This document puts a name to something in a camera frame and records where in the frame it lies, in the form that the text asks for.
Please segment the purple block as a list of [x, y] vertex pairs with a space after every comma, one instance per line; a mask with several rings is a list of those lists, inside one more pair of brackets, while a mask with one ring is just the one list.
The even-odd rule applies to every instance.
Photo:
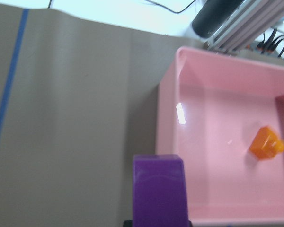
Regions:
[[188, 227], [186, 181], [178, 155], [133, 158], [133, 226]]

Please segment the orange block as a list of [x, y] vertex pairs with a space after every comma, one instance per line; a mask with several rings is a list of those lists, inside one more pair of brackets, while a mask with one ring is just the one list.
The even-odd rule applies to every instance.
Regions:
[[258, 160], [273, 159], [284, 152], [284, 140], [271, 127], [261, 127], [248, 151]]

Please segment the pink plastic box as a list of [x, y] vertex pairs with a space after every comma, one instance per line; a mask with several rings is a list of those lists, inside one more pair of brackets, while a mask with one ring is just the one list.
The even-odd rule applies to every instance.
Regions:
[[183, 159], [195, 226], [284, 224], [284, 152], [248, 151], [265, 126], [284, 140], [284, 66], [177, 50], [159, 85], [156, 153]]

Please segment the black water bottle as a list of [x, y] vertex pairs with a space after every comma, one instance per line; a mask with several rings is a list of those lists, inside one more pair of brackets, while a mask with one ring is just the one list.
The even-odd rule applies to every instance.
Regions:
[[208, 0], [192, 21], [193, 31], [209, 38], [222, 26], [243, 0]]

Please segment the aluminium frame post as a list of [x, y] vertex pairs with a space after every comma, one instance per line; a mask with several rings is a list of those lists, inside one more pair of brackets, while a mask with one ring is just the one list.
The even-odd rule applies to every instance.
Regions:
[[237, 53], [284, 16], [284, 0], [245, 0], [208, 39], [207, 49]]

